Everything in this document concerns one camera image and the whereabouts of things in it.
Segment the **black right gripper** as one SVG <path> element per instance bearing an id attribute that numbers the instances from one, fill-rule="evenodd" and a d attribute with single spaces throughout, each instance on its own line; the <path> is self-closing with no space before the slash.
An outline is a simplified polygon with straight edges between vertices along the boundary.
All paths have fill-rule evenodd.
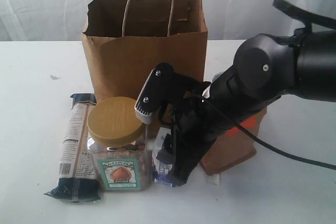
<path id="1" fill-rule="evenodd" d="M 157 70 L 162 71 L 160 88 L 164 91 L 159 120 L 163 122 L 163 113 L 169 104 L 173 109 L 169 123 L 171 133 L 166 134 L 156 159 L 160 162 L 174 162 L 172 182 L 175 186 L 182 186 L 215 141 L 206 136 L 209 131 L 206 120 L 209 116 L 205 112 L 205 102 L 197 98 L 203 95 L 211 82 L 200 82 L 176 73 L 168 63 L 158 64 Z"/>

